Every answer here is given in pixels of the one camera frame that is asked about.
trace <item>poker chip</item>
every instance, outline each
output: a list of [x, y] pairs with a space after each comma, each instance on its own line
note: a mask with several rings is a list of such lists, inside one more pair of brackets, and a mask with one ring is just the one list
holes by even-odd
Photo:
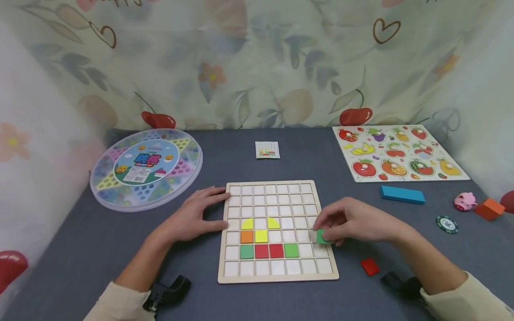
[[437, 225], [441, 228], [441, 230], [445, 231], [446, 233], [450, 234], [457, 234], [458, 233], [458, 225], [457, 222], [449, 218], [448, 216], [441, 215], [438, 216], [435, 221], [437, 222]]

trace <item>pattern card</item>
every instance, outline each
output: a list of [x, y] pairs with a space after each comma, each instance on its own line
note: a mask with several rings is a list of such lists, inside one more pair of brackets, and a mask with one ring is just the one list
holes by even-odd
[[227, 191], [219, 283], [339, 279], [331, 245], [317, 244], [312, 230], [321, 211], [314, 181], [228, 183]]
[[357, 183], [470, 179], [422, 125], [332, 129]]
[[255, 142], [256, 158], [280, 158], [278, 142]]

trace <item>green block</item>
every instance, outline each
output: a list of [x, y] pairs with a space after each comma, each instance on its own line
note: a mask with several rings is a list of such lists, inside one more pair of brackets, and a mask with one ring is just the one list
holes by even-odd
[[284, 250], [286, 252], [286, 257], [300, 257], [298, 254], [298, 244], [284, 244]]
[[316, 241], [319, 243], [319, 244], [330, 244], [330, 242], [327, 242], [323, 239], [323, 237], [321, 237], [321, 234], [323, 234], [323, 230], [322, 229], [319, 229], [317, 231], [317, 234], [316, 234]]
[[241, 245], [239, 248], [239, 258], [241, 260], [253, 258], [253, 245]]

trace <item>hand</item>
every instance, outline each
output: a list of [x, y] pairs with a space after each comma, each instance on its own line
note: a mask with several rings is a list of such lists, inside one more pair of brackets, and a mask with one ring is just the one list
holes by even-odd
[[323, 239], [341, 246], [347, 237], [362, 241], [394, 241], [411, 227], [388, 213], [351, 197], [325, 207], [313, 230], [323, 229]]
[[224, 187], [214, 186], [195, 191], [172, 216], [152, 232], [151, 237], [159, 242], [172, 244], [177, 241], [192, 240], [204, 233], [226, 229], [228, 227], [226, 221], [203, 219], [204, 210], [208, 206], [230, 197], [230, 193], [224, 193], [224, 191]]

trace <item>gray table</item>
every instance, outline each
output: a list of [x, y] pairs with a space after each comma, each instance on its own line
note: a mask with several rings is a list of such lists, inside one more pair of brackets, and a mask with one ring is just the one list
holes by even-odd
[[[82, 320], [153, 228], [173, 213], [192, 191], [227, 182], [301, 180], [316, 182], [321, 205], [352, 196], [377, 206], [418, 229], [461, 268], [514, 306], [514, 228], [502, 217], [487, 222], [460, 213], [451, 201], [461, 192], [485, 195], [473, 182], [399, 183], [423, 191], [427, 203], [414, 205], [380, 198], [380, 183], [356, 184], [330, 128], [193, 131], [204, 151], [204, 165], [193, 185], [174, 201], [143, 213], [117, 213], [102, 207], [86, 188], [4, 320]], [[278, 141], [280, 160], [256, 160], [254, 141]], [[456, 220], [458, 234], [443, 232], [438, 215]], [[222, 206], [206, 214], [221, 219]], [[337, 281], [219, 285], [220, 234], [174, 247], [160, 282], [183, 274], [193, 282], [185, 301], [162, 311], [158, 320], [430, 320], [422, 305], [399, 301], [380, 284], [396, 271], [411, 277], [388, 244], [350, 240], [334, 249]], [[380, 274], [368, 277], [359, 262], [373, 257]]]

